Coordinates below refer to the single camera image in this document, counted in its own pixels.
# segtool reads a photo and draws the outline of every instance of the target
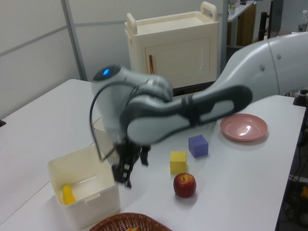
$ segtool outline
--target red apple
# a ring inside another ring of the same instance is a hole
[[[176,195],[190,197],[196,192],[197,183],[192,174],[180,173],[173,180],[173,188]]]

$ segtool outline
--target yellow cube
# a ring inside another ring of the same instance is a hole
[[[186,152],[172,151],[170,155],[170,174],[186,172]]]

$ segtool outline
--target cabinet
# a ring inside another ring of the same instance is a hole
[[[128,14],[125,33],[132,71],[162,75],[173,88],[217,79],[218,21],[214,5],[203,2],[201,12],[143,20]]]

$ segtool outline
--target brown wicker basket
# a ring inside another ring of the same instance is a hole
[[[90,231],[126,231],[139,227],[140,231],[171,231],[158,221],[140,213],[120,213],[94,225]]]

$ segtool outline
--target blue cube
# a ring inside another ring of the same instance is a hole
[[[208,155],[208,142],[203,135],[188,138],[188,148],[194,158]]]

